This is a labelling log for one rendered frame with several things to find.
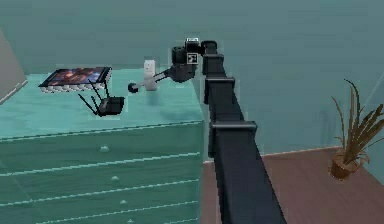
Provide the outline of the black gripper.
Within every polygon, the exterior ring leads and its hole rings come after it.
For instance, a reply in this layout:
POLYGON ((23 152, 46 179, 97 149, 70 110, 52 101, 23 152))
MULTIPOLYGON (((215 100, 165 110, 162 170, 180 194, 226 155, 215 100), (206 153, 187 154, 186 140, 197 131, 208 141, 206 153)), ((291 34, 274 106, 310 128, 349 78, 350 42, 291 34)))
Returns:
POLYGON ((172 66, 170 69, 159 72, 153 77, 147 77, 141 83, 129 83, 128 91, 137 93, 141 87, 144 87, 146 91, 156 91, 157 83, 168 77, 169 70, 169 77, 175 82, 182 83, 192 79, 198 64, 198 54, 188 53, 186 48, 181 46, 174 47, 171 54, 172 66))

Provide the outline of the black box with thin antennas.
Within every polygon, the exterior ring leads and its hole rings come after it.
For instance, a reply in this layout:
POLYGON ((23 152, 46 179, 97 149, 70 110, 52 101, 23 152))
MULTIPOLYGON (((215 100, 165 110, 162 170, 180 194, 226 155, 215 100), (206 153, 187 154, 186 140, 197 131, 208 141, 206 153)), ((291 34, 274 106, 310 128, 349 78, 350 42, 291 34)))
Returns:
POLYGON ((94 92, 100 99, 100 103, 97 104, 95 98, 91 97, 91 100, 93 102, 93 106, 91 106, 81 94, 79 94, 79 97, 94 115, 97 115, 99 117, 104 117, 109 115, 119 115, 122 112, 125 98, 111 96, 109 94, 108 85, 106 81, 103 81, 104 90, 106 94, 105 98, 102 98, 100 96, 100 94, 98 93, 98 90, 95 87, 94 82, 89 81, 89 84, 92 86, 94 92))

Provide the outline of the teal chest of drawers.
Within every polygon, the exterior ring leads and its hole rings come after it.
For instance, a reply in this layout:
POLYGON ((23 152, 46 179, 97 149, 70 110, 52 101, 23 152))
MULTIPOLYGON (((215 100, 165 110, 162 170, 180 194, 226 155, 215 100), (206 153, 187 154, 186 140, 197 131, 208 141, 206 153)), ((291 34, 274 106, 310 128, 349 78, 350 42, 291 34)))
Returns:
POLYGON ((199 224, 204 118, 192 83, 131 94, 116 70, 116 116, 98 94, 44 93, 35 74, 0 106, 0 224, 199 224))

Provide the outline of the grey flat panel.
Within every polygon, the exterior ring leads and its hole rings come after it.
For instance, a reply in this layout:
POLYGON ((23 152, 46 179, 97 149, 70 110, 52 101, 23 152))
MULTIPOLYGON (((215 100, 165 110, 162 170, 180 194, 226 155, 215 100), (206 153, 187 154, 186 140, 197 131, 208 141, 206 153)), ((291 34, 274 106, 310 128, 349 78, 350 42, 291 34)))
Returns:
POLYGON ((0 28, 0 105, 27 83, 21 64, 0 28))

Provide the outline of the house plant in brown pot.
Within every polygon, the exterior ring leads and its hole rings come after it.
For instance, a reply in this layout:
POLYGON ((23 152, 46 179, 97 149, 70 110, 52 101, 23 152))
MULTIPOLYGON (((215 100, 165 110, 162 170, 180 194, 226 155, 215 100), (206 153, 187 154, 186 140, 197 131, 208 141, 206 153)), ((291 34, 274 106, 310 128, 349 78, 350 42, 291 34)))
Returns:
POLYGON ((328 172, 339 181, 347 180, 365 163, 370 163, 366 149, 384 140, 384 137, 374 140, 384 128, 384 104, 379 104, 361 117, 365 107, 360 104, 359 90, 352 81, 346 82, 350 85, 347 115, 342 112, 338 101, 331 97, 340 118, 341 135, 335 136, 335 139, 340 141, 341 148, 333 155, 328 172))

